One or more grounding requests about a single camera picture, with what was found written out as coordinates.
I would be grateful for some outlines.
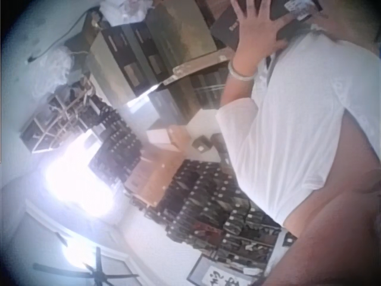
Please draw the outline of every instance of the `bracelet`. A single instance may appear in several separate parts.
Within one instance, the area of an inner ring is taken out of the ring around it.
[[[239,73],[237,73],[234,68],[231,61],[229,61],[229,64],[227,65],[227,68],[229,69],[229,73],[237,80],[241,80],[243,82],[250,82],[251,80],[254,80],[255,75],[253,76],[241,76]]]

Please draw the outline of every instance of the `white plastic bag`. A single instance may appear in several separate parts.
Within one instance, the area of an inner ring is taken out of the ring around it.
[[[42,98],[65,85],[73,63],[70,50],[65,46],[55,48],[38,59],[33,69],[33,97]]]
[[[104,0],[101,13],[112,26],[141,22],[152,8],[153,0]]]

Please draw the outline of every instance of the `cable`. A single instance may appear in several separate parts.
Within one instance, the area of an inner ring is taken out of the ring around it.
[[[83,18],[83,16],[85,16],[90,10],[94,9],[94,7],[86,10],[79,18],[78,20],[72,25],[72,27],[69,29],[69,31],[67,31],[65,34],[62,35],[62,37],[60,37],[59,39],[57,39],[55,42],[53,42],[42,54],[34,57],[34,56],[30,56],[27,60],[27,63],[30,64],[32,62],[34,62],[35,60],[37,60],[38,58],[42,57],[43,55],[45,55],[53,46],[55,46],[60,40],[62,40],[64,37],[66,37],[73,29],[74,27],[79,23],[79,21]]]

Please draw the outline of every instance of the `white t-shirt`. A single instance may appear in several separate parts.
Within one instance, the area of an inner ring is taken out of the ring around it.
[[[222,107],[217,120],[240,187],[283,224],[324,186],[345,109],[380,157],[380,62],[367,50],[309,33],[278,58],[253,98]]]

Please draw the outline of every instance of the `ceiling fan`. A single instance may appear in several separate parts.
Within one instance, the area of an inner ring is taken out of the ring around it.
[[[56,232],[58,239],[68,247],[67,241]],[[106,275],[102,270],[102,260],[101,260],[101,249],[99,247],[96,248],[96,268],[94,269],[90,265],[83,263],[84,266],[88,269],[89,272],[81,272],[81,271],[70,271],[58,269],[50,266],[41,265],[38,263],[33,264],[33,269],[37,271],[42,271],[50,274],[56,274],[67,277],[76,277],[76,278],[92,278],[95,281],[96,286],[103,286],[103,283],[109,286],[113,286],[112,283],[108,282],[108,279],[123,279],[123,278],[135,278],[139,277],[137,274],[126,274],[126,275]]]

